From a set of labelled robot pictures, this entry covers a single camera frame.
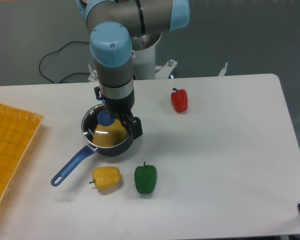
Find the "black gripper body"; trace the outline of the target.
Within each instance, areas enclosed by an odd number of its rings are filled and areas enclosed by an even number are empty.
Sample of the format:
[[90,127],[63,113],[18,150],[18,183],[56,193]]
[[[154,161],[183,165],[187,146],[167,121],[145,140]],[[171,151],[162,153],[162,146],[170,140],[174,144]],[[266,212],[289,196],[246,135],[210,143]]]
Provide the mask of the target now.
[[135,103],[135,93],[132,92],[119,99],[112,99],[102,94],[101,87],[94,88],[96,99],[101,101],[105,108],[110,112],[116,114],[120,120],[133,120],[132,107]]

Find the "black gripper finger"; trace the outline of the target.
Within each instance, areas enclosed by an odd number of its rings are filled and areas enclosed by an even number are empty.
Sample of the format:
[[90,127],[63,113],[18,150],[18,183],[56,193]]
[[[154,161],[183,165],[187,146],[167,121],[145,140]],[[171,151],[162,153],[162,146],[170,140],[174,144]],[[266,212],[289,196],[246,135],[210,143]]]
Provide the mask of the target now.
[[122,127],[125,128],[127,134],[130,134],[129,121],[127,120],[125,115],[124,114],[118,114],[117,118],[120,121],[120,124],[122,125]]
[[138,117],[128,114],[126,126],[132,140],[135,140],[143,135],[142,122]]

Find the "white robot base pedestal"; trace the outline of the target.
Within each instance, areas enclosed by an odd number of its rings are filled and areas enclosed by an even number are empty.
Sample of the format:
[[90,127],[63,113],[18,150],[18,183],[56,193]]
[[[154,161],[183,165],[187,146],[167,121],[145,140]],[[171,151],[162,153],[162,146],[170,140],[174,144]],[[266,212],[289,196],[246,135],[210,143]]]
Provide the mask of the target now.
[[132,67],[136,80],[169,79],[178,62],[169,59],[164,65],[156,65],[156,46],[161,33],[134,37],[132,42]]

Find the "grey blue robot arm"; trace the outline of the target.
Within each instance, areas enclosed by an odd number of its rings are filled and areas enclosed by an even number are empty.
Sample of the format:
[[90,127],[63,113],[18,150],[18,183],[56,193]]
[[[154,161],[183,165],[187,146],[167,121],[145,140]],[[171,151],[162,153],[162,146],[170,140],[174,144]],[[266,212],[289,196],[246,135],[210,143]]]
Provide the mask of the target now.
[[78,0],[76,4],[89,32],[99,81],[96,98],[136,139],[143,132],[131,111],[135,102],[131,39],[185,27],[190,4],[187,0]]

